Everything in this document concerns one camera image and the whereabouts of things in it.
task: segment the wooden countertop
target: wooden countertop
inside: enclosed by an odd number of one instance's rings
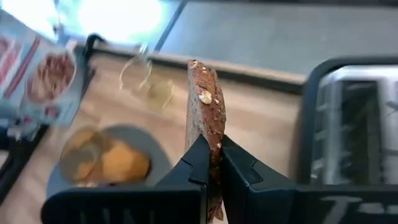
[[[96,68],[96,75],[72,126],[51,128],[45,135],[2,204],[1,223],[40,223],[40,208],[46,199],[49,175],[67,136],[81,127],[138,126],[158,140],[173,165],[185,152],[185,71],[153,67],[155,78],[157,75],[171,78],[176,86],[166,110],[156,113],[147,109],[141,96],[119,89],[119,72],[125,59],[96,55],[90,63]],[[300,97],[223,80],[220,83],[226,102],[226,134],[263,163],[287,175]]]

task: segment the bread slice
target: bread slice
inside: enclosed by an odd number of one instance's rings
[[[220,190],[221,140],[225,130],[225,104],[215,70],[201,62],[188,62],[188,108],[185,133],[186,149],[202,134],[210,145],[211,185],[208,201],[208,222],[222,220]]]

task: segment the gray plate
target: gray plate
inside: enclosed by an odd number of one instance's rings
[[[134,126],[120,125],[106,128],[104,130],[115,139],[120,139],[130,144],[132,147],[142,150],[150,156],[152,169],[148,177],[143,182],[126,183],[123,185],[146,185],[154,186],[170,170],[172,165],[160,144],[146,131]],[[72,188],[72,184],[62,179],[58,164],[52,171],[49,183],[47,184],[47,197],[59,191]]]

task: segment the glass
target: glass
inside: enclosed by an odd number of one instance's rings
[[[150,109],[162,111],[173,97],[174,83],[152,73],[147,46],[138,45],[136,52],[120,72],[119,87],[145,100]]]

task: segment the bread crust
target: bread crust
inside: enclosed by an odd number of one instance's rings
[[[210,103],[204,103],[200,95],[211,94]],[[222,196],[220,190],[221,140],[226,122],[224,96],[215,70],[196,60],[188,61],[188,104],[185,133],[186,149],[202,134],[210,146],[211,186],[208,201],[208,222],[213,217],[222,220]]]

